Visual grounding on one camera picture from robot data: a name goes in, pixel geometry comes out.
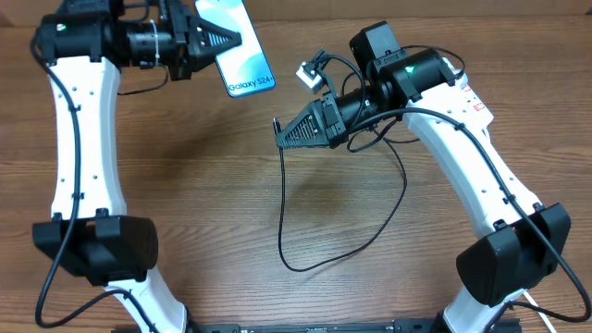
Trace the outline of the black smartphone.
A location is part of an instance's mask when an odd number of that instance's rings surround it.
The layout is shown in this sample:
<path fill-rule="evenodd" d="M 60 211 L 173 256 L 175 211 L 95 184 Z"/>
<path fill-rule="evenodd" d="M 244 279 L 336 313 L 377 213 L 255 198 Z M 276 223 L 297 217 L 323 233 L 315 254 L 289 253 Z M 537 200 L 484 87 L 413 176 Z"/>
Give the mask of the black smartphone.
<path fill-rule="evenodd" d="M 240 34 L 241 44 L 218 55 L 216 63 L 228 95 L 239 98 L 270 91 L 276 81 L 243 0 L 195 2 L 203 19 Z"/>

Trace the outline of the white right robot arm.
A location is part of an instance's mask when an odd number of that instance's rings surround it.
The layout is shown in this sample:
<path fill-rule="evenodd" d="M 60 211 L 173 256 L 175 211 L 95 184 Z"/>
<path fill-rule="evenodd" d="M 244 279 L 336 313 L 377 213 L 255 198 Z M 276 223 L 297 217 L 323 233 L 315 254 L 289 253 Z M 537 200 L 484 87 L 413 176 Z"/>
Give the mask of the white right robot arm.
<path fill-rule="evenodd" d="M 437 160 L 472 224 L 475 244 L 456 260 L 462 288 L 433 319 L 398 319 L 396 332 L 514 332 L 502 317 L 557 269 L 571 219 L 546 206 L 515 177 L 488 134 L 492 114 L 455 68 L 449 51 L 427 45 L 356 46 L 351 69 L 361 87 L 336 94 L 320 52 L 298 74 L 320 99 L 286 127 L 280 150 L 335 148 L 371 130 L 378 141 L 403 122 Z"/>

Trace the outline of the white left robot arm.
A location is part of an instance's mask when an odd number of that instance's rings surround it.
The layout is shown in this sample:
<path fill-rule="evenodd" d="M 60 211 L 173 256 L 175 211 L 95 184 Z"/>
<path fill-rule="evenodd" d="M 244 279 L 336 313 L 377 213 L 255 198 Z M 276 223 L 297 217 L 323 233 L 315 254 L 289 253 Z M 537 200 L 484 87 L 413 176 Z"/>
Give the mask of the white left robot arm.
<path fill-rule="evenodd" d="M 124 67 L 162 68 L 187 80 L 241 44 L 241 36 L 179 1 L 146 1 L 157 19 L 128 19 L 121 1 L 65 1 L 45 15 L 30 49 L 54 101 L 57 177 L 51 218 L 32 227 L 35 247 L 115 296 L 140 332 L 194 332 L 197 325 L 157 269 L 154 222 L 130 216 L 117 167 L 116 109 Z"/>

